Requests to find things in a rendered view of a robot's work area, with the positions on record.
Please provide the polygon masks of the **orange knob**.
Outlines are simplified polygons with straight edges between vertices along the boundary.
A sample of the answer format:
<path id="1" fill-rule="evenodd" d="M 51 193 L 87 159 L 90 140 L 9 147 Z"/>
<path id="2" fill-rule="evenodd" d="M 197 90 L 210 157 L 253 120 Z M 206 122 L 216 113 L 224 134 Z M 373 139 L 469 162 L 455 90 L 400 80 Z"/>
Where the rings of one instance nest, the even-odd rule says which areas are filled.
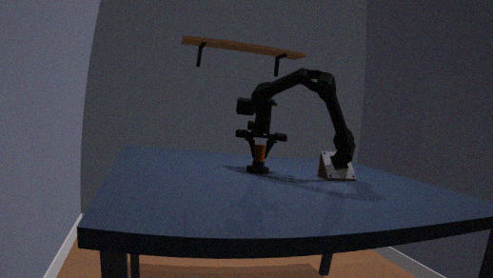
<path id="1" fill-rule="evenodd" d="M 255 145 L 253 161 L 264 162 L 265 161 L 265 153 L 266 153 L 266 146 L 265 145 Z"/>

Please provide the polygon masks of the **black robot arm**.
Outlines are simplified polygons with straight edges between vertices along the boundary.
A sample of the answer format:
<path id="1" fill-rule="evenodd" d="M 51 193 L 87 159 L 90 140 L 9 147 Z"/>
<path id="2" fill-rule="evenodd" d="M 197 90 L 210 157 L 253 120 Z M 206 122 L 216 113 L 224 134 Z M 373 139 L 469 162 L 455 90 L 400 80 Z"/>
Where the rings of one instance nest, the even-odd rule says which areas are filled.
<path id="1" fill-rule="evenodd" d="M 310 79 L 318 79 L 318 81 L 315 83 Z M 352 161 L 356 146 L 351 130 L 345 126 L 345 119 L 336 96 L 336 83 L 331 73 L 301 68 L 279 80 L 259 84 L 251 94 L 251 98 L 237 99 L 236 111 L 243 115 L 253 115 L 256 112 L 256 116 L 271 117 L 272 105 L 278 106 L 271 98 L 299 84 L 317 92 L 325 101 L 336 131 L 333 144 L 337 152 L 330 156 L 330 160 L 335 169 L 348 169 L 348 163 Z"/>

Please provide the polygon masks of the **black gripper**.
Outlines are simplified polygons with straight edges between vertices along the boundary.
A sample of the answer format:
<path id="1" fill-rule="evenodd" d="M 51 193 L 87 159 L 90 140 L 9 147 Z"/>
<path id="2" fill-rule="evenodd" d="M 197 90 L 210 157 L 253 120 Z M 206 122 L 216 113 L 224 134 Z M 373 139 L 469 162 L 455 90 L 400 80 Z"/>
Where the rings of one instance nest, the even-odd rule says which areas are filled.
<path id="1" fill-rule="evenodd" d="M 277 143 L 276 140 L 287 142 L 287 135 L 284 133 L 269 134 L 271 117 L 256 116 L 254 132 L 248 132 L 246 129 L 237 129 L 236 137 L 246 138 L 249 142 L 252 158 L 254 158 L 255 140 L 254 137 L 268 138 L 266 140 L 265 159 L 271 150 L 272 146 Z M 260 133 L 260 134 L 256 134 Z M 266 134 L 266 135 L 263 135 Z"/>

